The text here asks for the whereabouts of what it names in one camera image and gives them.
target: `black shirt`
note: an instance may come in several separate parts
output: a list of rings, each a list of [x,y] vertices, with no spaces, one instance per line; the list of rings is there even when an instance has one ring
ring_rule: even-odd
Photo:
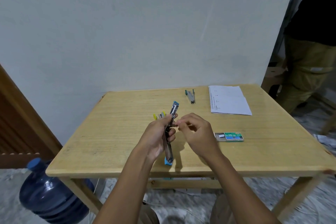
[[[336,46],[336,0],[302,0],[284,34]]]

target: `khaki pants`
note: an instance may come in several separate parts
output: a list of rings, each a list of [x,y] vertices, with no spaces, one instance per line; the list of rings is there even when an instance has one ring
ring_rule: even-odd
[[[159,224],[159,219],[148,205],[143,205],[140,210],[138,224]],[[224,194],[217,198],[212,208],[210,224],[236,224],[229,202]]]
[[[276,101],[288,113],[306,101],[333,70],[336,47],[285,36],[288,74]]]

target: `forearm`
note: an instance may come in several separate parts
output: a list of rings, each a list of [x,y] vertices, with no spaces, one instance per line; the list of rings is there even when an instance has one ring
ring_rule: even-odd
[[[137,223],[153,161],[136,146],[94,224]]]
[[[238,224],[280,223],[223,154],[205,160],[217,176]]]

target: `blue stapler end cap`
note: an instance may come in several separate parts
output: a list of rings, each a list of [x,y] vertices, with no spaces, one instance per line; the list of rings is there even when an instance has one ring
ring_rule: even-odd
[[[172,164],[173,164],[173,162],[169,163],[165,158],[165,165],[171,166]]]

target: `table top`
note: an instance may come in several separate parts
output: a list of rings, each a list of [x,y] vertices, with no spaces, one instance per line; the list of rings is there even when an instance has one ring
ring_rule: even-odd
[[[224,155],[243,176],[313,176],[336,170],[336,158],[314,139],[258,85],[240,85],[252,116],[213,114],[209,89],[194,87],[195,104],[185,88],[108,92],[94,107],[47,169],[50,176],[72,178],[118,177],[153,113],[194,112],[211,123],[214,132],[240,132],[244,142],[220,142]],[[164,153],[154,163],[151,177],[211,177],[210,168],[186,143],[181,132],[172,142],[174,162],[164,164]]]

